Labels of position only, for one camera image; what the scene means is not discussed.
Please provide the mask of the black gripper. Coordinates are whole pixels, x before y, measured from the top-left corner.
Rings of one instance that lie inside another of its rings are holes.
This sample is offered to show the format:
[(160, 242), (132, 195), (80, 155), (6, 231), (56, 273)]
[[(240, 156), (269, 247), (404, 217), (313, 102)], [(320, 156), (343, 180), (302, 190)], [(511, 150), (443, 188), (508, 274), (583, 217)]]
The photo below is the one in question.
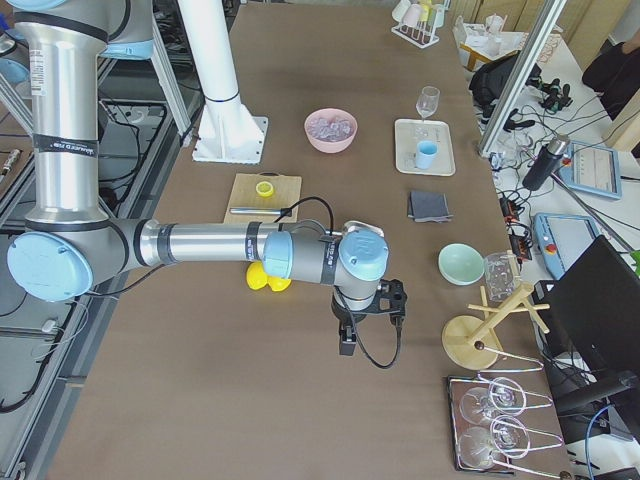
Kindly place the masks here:
[(339, 354), (353, 356), (357, 346), (357, 333), (351, 319), (356, 323), (368, 315), (388, 315), (392, 325), (401, 325), (406, 315), (407, 295), (400, 280), (382, 279), (372, 298), (372, 302), (360, 311), (348, 310), (339, 302), (337, 294), (331, 302), (334, 316), (341, 322), (339, 326)]

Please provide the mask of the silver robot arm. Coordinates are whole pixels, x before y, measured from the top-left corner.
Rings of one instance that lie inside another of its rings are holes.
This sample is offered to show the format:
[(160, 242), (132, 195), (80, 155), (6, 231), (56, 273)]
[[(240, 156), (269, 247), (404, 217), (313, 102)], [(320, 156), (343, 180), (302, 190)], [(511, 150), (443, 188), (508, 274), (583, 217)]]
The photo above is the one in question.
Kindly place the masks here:
[(384, 273), (383, 232), (359, 222), (340, 233), (314, 221), (162, 224), (110, 217), (99, 204), (97, 60), (147, 59), (148, 1), (17, 1), (29, 46), (36, 202), (9, 246), (18, 285), (45, 301), (88, 293), (138, 267), (187, 261), (261, 262), (266, 273), (334, 288), (339, 351), (362, 344), (358, 325), (388, 314), (401, 328), (406, 295)]

